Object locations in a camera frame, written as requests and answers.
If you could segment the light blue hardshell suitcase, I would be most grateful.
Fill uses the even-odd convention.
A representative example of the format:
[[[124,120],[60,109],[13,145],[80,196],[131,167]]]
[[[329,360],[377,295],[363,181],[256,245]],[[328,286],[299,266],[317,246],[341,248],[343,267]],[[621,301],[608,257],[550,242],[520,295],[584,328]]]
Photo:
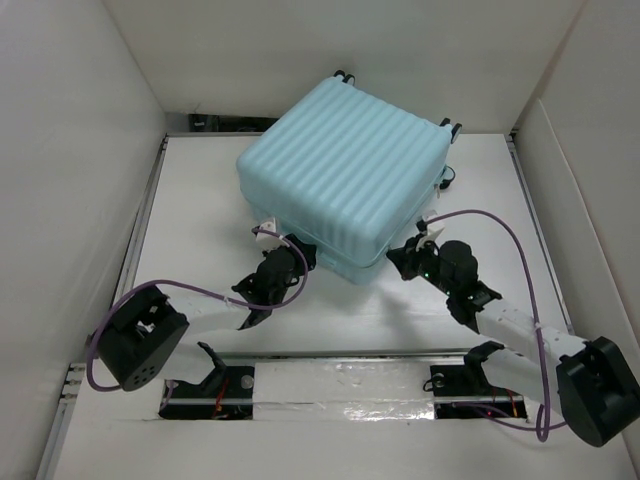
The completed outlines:
[[[338,70],[238,157],[240,190],[257,220],[275,219],[316,246],[321,266],[366,285],[436,194],[461,130],[362,91]]]

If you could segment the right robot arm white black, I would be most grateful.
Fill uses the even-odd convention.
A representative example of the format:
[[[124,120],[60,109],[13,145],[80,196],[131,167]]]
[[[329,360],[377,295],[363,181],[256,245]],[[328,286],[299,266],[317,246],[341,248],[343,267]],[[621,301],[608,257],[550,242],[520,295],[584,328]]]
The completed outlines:
[[[461,241],[437,245],[417,235],[387,258],[405,281],[421,278],[446,296],[460,325],[486,337],[464,357],[462,381],[474,393],[516,391],[560,415],[585,443],[602,447],[639,418],[639,383],[621,349],[543,325],[478,276]]]

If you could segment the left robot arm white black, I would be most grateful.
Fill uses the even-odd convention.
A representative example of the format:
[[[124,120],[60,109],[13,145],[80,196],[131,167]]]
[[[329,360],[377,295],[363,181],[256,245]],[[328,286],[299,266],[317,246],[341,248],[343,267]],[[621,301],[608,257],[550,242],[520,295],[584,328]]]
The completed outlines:
[[[195,292],[225,305],[249,311],[241,330],[257,326],[273,311],[295,301],[316,267],[317,247],[294,234],[286,236],[256,227],[281,244],[263,253],[256,271],[232,287],[241,295],[228,297],[202,287],[169,279],[142,283],[125,293],[107,311],[91,336],[86,376],[98,392],[135,391],[155,379],[193,323],[161,290],[163,286]]]

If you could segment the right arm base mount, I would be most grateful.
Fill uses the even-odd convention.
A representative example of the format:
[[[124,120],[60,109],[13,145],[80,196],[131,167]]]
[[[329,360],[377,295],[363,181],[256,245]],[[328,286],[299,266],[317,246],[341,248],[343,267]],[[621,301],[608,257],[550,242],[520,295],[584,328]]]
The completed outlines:
[[[438,420],[482,418],[483,414],[499,419],[528,418],[521,395],[475,380],[465,365],[432,365],[422,389],[433,396]]]

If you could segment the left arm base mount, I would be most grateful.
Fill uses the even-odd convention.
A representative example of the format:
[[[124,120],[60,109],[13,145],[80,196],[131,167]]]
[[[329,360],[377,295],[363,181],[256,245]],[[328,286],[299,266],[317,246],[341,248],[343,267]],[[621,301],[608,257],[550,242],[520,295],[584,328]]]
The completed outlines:
[[[252,420],[255,367],[227,365],[205,342],[198,342],[212,363],[198,384],[166,382],[158,415],[164,420]]]

